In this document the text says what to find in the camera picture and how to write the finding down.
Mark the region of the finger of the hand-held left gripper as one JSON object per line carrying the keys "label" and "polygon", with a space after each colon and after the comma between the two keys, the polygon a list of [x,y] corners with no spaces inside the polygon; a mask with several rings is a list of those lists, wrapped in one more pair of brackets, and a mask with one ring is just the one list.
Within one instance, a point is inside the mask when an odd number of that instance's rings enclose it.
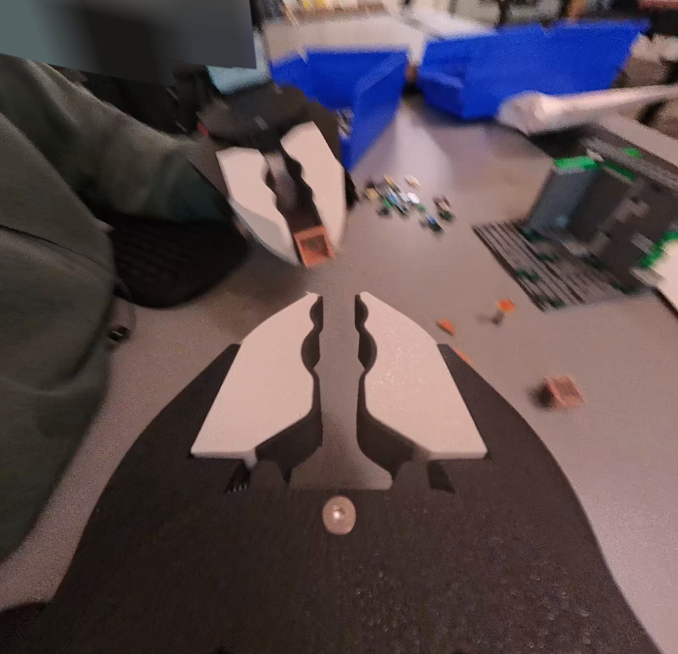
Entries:
{"label": "finger of the hand-held left gripper", "polygon": [[294,187],[294,204],[287,215],[292,234],[324,226],[336,252],[349,212],[343,165],[314,122],[288,131],[281,138],[281,154]]}
{"label": "finger of the hand-held left gripper", "polygon": [[301,260],[290,227],[277,207],[277,196],[267,184],[267,159],[259,150],[227,148],[216,159],[228,188],[228,200],[236,216],[269,252],[294,266]]}

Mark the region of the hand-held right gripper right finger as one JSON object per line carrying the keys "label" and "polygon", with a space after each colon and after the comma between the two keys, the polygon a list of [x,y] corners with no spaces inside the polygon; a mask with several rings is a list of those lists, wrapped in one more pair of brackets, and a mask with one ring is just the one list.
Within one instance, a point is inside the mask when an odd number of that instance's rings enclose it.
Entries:
{"label": "hand-held right gripper right finger", "polygon": [[477,461],[487,446],[428,332],[368,292],[355,296],[356,435],[362,453],[396,478],[411,462]]}

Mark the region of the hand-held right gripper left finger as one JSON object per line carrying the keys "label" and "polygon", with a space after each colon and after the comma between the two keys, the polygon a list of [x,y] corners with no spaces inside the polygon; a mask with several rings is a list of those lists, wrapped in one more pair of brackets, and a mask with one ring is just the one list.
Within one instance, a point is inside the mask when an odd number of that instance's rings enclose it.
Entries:
{"label": "hand-held right gripper left finger", "polygon": [[323,440],[316,366],[323,298],[307,293],[242,340],[191,446],[194,458],[276,464],[285,479]]}

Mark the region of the brown toy chest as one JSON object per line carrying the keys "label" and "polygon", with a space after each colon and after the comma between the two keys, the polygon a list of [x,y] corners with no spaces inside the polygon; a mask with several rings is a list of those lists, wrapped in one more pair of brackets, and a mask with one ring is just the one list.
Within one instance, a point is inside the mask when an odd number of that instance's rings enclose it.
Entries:
{"label": "brown toy chest", "polygon": [[301,264],[315,268],[335,258],[335,252],[324,226],[308,227],[293,233],[293,241]]}

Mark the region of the pile of small toy bricks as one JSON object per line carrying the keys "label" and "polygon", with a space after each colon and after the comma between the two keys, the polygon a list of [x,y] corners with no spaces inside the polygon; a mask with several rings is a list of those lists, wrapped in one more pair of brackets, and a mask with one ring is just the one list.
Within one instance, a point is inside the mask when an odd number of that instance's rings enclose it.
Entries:
{"label": "pile of small toy bricks", "polygon": [[426,205],[417,194],[419,181],[405,176],[404,184],[390,176],[368,178],[361,190],[361,200],[369,202],[379,218],[415,219],[418,225],[433,234],[441,234],[456,222],[452,203],[445,195],[432,197]]}

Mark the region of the person's left forearm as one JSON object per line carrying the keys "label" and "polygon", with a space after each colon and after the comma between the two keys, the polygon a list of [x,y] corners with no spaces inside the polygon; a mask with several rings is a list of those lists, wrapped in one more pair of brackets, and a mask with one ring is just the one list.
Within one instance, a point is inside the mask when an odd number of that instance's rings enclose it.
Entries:
{"label": "person's left forearm", "polygon": [[1,115],[98,213],[225,221],[225,197],[194,166],[195,140],[161,133],[54,68],[1,55]]}

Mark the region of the grey desk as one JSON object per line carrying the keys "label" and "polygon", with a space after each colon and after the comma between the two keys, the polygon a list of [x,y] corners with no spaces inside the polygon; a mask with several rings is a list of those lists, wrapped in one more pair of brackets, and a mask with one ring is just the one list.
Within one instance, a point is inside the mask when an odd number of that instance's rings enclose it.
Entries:
{"label": "grey desk", "polygon": [[[465,353],[524,416],[571,481],[628,603],[659,648],[676,653],[677,320],[653,294],[544,314],[472,232],[474,224],[522,216],[549,165],[520,134],[494,123],[456,124],[404,99],[353,177],[361,186],[367,177],[412,175],[425,202],[448,196],[456,222],[443,233],[359,204],[339,256],[322,267],[295,269],[256,246],[203,297],[137,310],[131,340],[113,353],[105,404],[13,570],[4,569],[4,603],[52,596],[97,498],[142,429],[228,345],[307,291],[324,298],[324,436],[293,484],[386,487],[387,473],[355,438],[361,366],[353,304],[368,291]],[[501,299],[516,308],[497,326],[490,319]],[[441,331],[438,319],[456,334]],[[584,404],[540,406],[536,391],[550,376],[571,377]]]}

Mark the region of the blue plastic bin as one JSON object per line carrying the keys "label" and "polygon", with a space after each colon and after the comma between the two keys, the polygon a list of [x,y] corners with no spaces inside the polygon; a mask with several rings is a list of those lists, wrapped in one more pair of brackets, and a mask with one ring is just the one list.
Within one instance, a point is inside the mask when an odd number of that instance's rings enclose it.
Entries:
{"label": "blue plastic bin", "polygon": [[610,89],[649,27],[647,19],[530,23],[434,40],[416,85],[430,107],[462,121],[489,120],[518,94]]}
{"label": "blue plastic bin", "polygon": [[352,114],[340,137],[351,170],[393,121],[402,99],[408,50],[404,47],[306,48],[273,61],[277,84],[299,88],[331,112]]}

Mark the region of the tan toy brick cube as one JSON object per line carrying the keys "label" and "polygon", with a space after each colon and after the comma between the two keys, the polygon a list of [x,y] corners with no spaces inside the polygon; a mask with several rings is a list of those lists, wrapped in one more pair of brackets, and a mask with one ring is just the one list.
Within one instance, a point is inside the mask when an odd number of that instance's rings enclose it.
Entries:
{"label": "tan toy brick cube", "polygon": [[540,406],[558,410],[576,409],[585,402],[581,389],[569,376],[545,377],[536,391],[536,399]]}

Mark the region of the grey toy brick building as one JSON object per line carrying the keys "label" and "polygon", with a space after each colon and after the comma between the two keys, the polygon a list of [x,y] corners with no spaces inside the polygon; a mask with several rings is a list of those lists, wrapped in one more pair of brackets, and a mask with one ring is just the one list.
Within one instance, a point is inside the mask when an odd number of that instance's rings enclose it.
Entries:
{"label": "grey toy brick building", "polygon": [[474,235],[541,312],[656,288],[653,263],[677,239],[677,166],[599,138],[557,158],[521,219]]}

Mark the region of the white crumpled paper bag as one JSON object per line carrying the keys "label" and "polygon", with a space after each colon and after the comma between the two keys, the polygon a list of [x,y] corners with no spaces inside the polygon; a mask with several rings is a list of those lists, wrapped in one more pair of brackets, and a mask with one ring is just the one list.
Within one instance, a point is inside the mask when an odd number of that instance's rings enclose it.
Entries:
{"label": "white crumpled paper bag", "polygon": [[558,133],[606,116],[677,99],[677,85],[597,90],[567,95],[525,92],[500,104],[494,119],[523,135]]}

